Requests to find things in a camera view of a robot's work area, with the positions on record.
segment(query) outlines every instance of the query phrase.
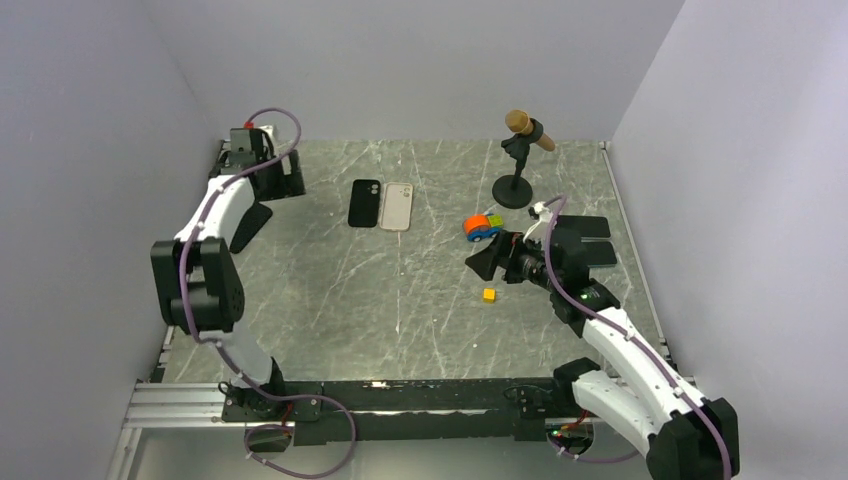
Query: phone case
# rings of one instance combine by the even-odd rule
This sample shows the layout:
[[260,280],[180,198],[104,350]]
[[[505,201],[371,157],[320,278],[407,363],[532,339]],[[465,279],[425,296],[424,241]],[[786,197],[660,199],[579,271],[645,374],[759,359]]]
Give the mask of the phone case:
[[354,180],[350,192],[347,224],[351,227],[376,227],[379,214],[380,182],[377,180]]
[[380,228],[392,232],[409,230],[412,217],[412,184],[387,183],[385,190]]

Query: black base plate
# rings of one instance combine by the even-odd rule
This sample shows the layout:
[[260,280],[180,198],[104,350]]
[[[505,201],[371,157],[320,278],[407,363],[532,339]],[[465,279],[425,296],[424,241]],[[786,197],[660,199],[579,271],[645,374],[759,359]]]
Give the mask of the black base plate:
[[518,186],[513,190],[510,188],[512,178],[512,175],[504,175],[492,185],[492,196],[495,197],[495,201],[502,207],[513,210],[530,205],[530,201],[533,200],[533,187],[530,186],[530,182],[519,177]]
[[[365,441],[509,436],[519,441],[544,441],[545,418],[577,417],[582,411],[576,405],[560,407],[539,397],[540,391],[553,388],[551,378],[341,381],[323,385],[324,395],[355,412],[357,439]],[[522,395],[521,389],[509,391],[509,399],[505,398],[504,391],[517,385],[538,388],[524,389],[527,395]],[[320,421],[297,425],[295,445],[350,439],[345,415],[331,405],[326,407]]]

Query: black round base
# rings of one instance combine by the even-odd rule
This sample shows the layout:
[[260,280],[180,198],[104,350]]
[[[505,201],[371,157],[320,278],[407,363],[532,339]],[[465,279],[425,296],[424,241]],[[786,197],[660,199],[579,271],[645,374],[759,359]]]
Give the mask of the black round base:
[[512,184],[512,175],[504,175],[497,179],[492,185],[492,196],[501,206],[517,210],[530,205],[533,200],[533,187],[530,182],[523,178],[518,179],[515,190],[509,188]]

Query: toy car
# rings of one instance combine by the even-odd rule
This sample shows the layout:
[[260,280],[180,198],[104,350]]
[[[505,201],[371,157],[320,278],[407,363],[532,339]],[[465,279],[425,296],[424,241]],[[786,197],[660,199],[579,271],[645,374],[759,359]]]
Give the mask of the toy car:
[[479,242],[484,238],[494,237],[500,232],[503,228],[503,219],[494,213],[474,215],[465,220],[462,228],[469,242]]

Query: cable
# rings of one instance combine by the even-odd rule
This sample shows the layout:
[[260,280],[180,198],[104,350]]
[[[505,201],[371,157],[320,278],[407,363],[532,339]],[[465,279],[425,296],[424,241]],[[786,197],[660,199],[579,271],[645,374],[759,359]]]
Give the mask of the cable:
[[209,196],[209,199],[206,201],[206,203],[203,204],[203,207],[200,210],[200,215],[198,215],[197,222],[191,228],[191,233],[189,234],[188,239],[186,239],[185,243],[183,244],[183,248],[180,251],[180,259],[179,259],[180,296],[183,299],[183,311],[185,312],[186,323],[188,323],[188,329],[191,332],[191,338],[193,338],[194,341],[197,342],[200,345],[207,344],[207,343],[215,343],[215,349],[218,351],[218,354],[221,356],[221,360],[224,361],[224,364],[226,364],[227,367],[229,367],[229,369],[232,370],[239,379],[241,379],[244,383],[246,383],[252,389],[256,390],[256,392],[258,394],[260,394],[263,397],[267,398],[268,400],[271,400],[271,401],[274,401],[274,402],[292,402],[292,401],[295,401],[295,400],[320,400],[322,402],[327,402],[327,403],[337,407],[339,410],[342,411],[342,413],[345,414],[345,417],[347,417],[347,420],[350,423],[350,447],[348,447],[347,453],[345,454],[344,458],[342,458],[342,460],[339,463],[337,463],[334,467],[330,468],[326,472],[322,472],[322,473],[306,474],[306,473],[294,472],[292,470],[288,470],[284,467],[281,467],[281,466],[279,466],[279,465],[277,465],[273,462],[269,462],[268,460],[260,457],[259,455],[253,453],[250,450],[250,436],[253,433],[255,433],[259,430],[282,430],[284,432],[291,432],[291,428],[286,427],[285,425],[277,425],[277,424],[260,425],[258,427],[255,427],[255,428],[248,430],[247,433],[244,436],[244,449],[245,449],[245,451],[247,451],[247,458],[252,458],[253,460],[261,463],[262,465],[265,465],[265,466],[270,467],[270,468],[272,468],[272,469],[274,469],[274,470],[276,470],[280,473],[284,473],[284,474],[292,476],[292,477],[306,478],[306,479],[324,478],[324,477],[332,475],[333,473],[340,470],[353,457],[353,451],[354,451],[354,448],[356,447],[356,424],[354,423],[353,415],[350,413],[350,410],[345,408],[345,406],[342,405],[341,403],[339,403],[338,401],[336,401],[336,400],[334,400],[330,397],[325,397],[323,395],[303,394],[303,395],[278,396],[278,395],[272,395],[272,394],[262,390],[262,388],[255,381],[253,381],[252,378],[250,378],[248,375],[245,375],[245,373],[238,367],[238,365],[235,364],[235,362],[230,357],[230,355],[226,352],[226,350],[224,350],[224,347],[221,345],[219,340],[216,340],[216,339],[213,339],[213,338],[207,338],[207,339],[200,338],[200,333],[197,331],[197,324],[196,324],[195,319],[194,319],[194,313],[191,311],[191,303],[187,300],[189,298],[189,296],[188,296],[188,276],[187,276],[188,252],[191,248],[191,245],[197,240],[197,236],[200,234],[200,230],[203,228],[203,223],[206,221],[206,218],[209,216],[209,212],[212,211],[212,205],[214,205],[215,201],[227,189],[227,187],[229,187],[230,185],[232,185],[233,183],[235,183],[239,179],[250,175],[251,173],[262,170],[263,168],[269,167],[269,166],[271,166],[271,165],[273,165],[273,164],[275,164],[279,161],[282,161],[283,158],[287,157],[292,151],[294,151],[295,147],[297,147],[297,144],[300,142],[300,134],[301,134],[300,122],[297,120],[297,117],[295,117],[288,110],[284,110],[282,108],[275,108],[275,107],[263,108],[262,110],[259,110],[258,112],[251,115],[250,118],[247,120],[247,122],[248,123],[252,122],[254,118],[258,117],[259,115],[261,115],[263,113],[268,113],[268,112],[282,113],[283,115],[289,117],[292,120],[292,122],[294,122],[295,128],[297,129],[297,133],[295,134],[294,140],[292,141],[291,145],[289,145],[289,147],[283,153],[281,153],[280,155],[278,155],[278,156],[276,156],[276,157],[274,157],[274,158],[272,158],[272,159],[270,159],[266,162],[263,162],[263,163],[260,163],[258,165],[254,165],[250,168],[247,168],[244,171],[239,172],[238,174],[233,175],[231,178],[227,179],[224,183],[221,184],[221,186],[217,190],[212,192],[212,194]]
[[[566,293],[565,289],[562,288],[562,285],[559,283],[559,279],[554,274],[553,262],[551,261],[551,236],[553,234],[554,226],[556,225],[556,221],[559,218],[559,214],[560,214],[560,212],[562,212],[562,209],[565,208],[565,202],[566,202],[565,195],[559,195],[558,197],[554,197],[551,200],[549,200],[548,203],[547,203],[547,205],[550,205],[554,201],[556,201],[557,199],[559,199],[560,202],[556,206],[556,208],[554,209],[553,214],[551,215],[551,222],[548,223],[547,231],[545,232],[545,244],[544,244],[545,267],[548,270],[548,277],[550,278],[551,284],[554,286],[554,288],[560,294],[560,296],[562,296],[562,298],[564,298],[568,303],[570,303],[572,306],[574,306],[574,308],[580,310],[581,312],[588,315],[589,317],[591,317],[595,320],[598,320],[599,322],[603,323],[604,325],[612,328],[613,330],[617,331],[618,333],[620,333],[620,334],[622,334],[623,336],[626,337],[627,336],[627,330],[625,330],[624,328],[622,328],[621,326],[619,326],[618,324],[616,324],[612,320],[610,320],[610,319],[604,317],[603,315],[599,314],[598,312],[595,312],[595,311],[591,310],[590,308],[587,308],[585,305],[581,304],[580,302],[578,302],[577,300],[572,298],[568,293]],[[648,357],[649,360],[651,360],[651,363],[653,363],[654,366],[657,367],[657,370],[660,371],[660,373],[666,379],[666,381],[668,382],[669,386],[671,386],[671,388],[674,388],[674,389],[680,388],[680,385],[677,383],[677,380],[675,380],[674,376],[671,375],[670,373],[668,373],[668,370],[665,368],[665,366],[663,364],[663,360],[661,358],[658,358],[656,355],[654,355],[653,351],[651,350],[651,348],[648,345],[646,345],[644,342],[642,342],[638,337],[633,337],[631,339],[631,341],[633,342],[634,345],[636,345],[636,347],[639,350],[642,351],[642,353],[644,353]],[[682,398],[683,401],[689,406],[689,408],[691,408],[695,412],[695,415],[697,415],[698,418],[701,420],[701,422],[704,423],[704,425],[707,427],[707,430],[709,430],[710,434],[715,439],[716,444],[718,445],[719,455],[721,456],[721,464],[722,464],[722,471],[723,471],[724,479],[730,480],[731,475],[732,475],[732,473],[731,473],[732,468],[731,468],[731,465],[730,465],[730,452],[727,451],[727,445],[724,443],[724,439],[721,438],[721,434],[718,432],[718,429],[713,424],[713,422],[710,421],[709,418],[707,418],[707,415],[704,412],[702,412],[700,408],[698,408],[698,405],[695,404],[695,401],[692,400],[692,398],[685,391],[681,392],[680,398]]]
[[286,413],[285,413],[285,414],[283,414],[283,419],[282,419],[282,420],[280,420],[280,423],[281,423],[281,424],[283,424],[283,425],[285,425],[285,424],[286,424],[286,420],[288,420],[288,419],[289,419],[289,415],[291,415],[291,411],[292,411],[292,410],[294,410],[294,404],[293,404],[293,403],[291,403],[291,402],[289,402],[289,406],[288,406],[288,407],[286,407]]
[[583,410],[583,412],[580,414],[580,417],[577,419],[576,422],[566,423],[565,425],[560,427],[560,430],[571,430],[573,428],[577,428],[577,426],[580,425],[581,423],[583,423],[583,420],[586,420],[586,417],[588,417],[588,416],[589,416],[589,411]]

